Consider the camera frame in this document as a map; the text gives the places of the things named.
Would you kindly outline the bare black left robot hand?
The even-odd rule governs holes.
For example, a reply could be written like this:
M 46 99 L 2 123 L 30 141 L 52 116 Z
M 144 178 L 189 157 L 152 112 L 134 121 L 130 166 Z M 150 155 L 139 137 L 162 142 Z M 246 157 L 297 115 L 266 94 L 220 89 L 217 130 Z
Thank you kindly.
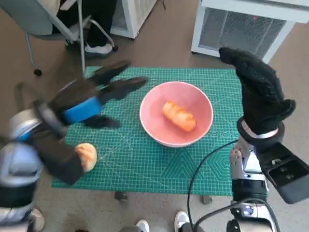
M 87 79 L 72 81 L 53 97 L 49 106 L 66 126 L 83 123 L 95 129 L 118 128 L 118 120 L 100 114 L 103 106 L 108 101 L 125 98 L 148 81 L 142 76 L 112 80 L 129 66 L 130 61 L 123 60 L 99 68 Z

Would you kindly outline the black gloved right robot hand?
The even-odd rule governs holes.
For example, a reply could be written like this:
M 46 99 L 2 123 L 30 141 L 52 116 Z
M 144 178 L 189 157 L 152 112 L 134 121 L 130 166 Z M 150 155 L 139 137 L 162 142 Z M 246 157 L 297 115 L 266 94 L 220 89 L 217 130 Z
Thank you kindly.
M 243 118 L 255 134 L 277 129 L 296 108 L 296 101 L 285 99 L 276 71 L 256 55 L 221 47 L 220 60 L 235 67 L 242 86 Z

